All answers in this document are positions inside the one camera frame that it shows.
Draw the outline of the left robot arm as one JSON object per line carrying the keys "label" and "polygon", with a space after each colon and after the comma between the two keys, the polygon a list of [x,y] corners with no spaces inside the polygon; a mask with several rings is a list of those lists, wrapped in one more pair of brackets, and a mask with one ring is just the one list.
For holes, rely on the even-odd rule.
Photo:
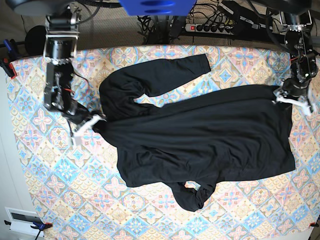
{"label": "left robot arm", "polygon": [[[277,103],[296,105],[302,108],[306,116],[314,112],[311,102],[312,93],[309,85],[318,74],[313,40],[308,26],[311,26],[311,0],[257,0],[266,7],[265,14],[260,14],[252,1],[247,3],[255,14],[265,20],[266,32],[270,39],[283,51],[290,54],[290,78],[284,79],[273,92]],[[280,43],[270,30],[272,16],[279,14],[280,23],[285,28],[284,43]]]}

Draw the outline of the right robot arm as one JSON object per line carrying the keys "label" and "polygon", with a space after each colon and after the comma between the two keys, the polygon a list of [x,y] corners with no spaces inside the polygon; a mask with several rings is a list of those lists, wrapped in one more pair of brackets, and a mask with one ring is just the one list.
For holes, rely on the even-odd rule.
{"label": "right robot arm", "polygon": [[81,144],[86,130],[105,118],[101,113],[91,112],[74,99],[71,89],[76,75],[72,59],[77,52],[79,25],[90,21],[99,12],[102,1],[86,19],[81,19],[81,11],[71,7],[70,0],[8,0],[6,4],[17,14],[45,16],[45,43],[43,57],[47,61],[44,107],[49,112],[59,112],[68,124],[75,124],[70,131],[74,146]]}

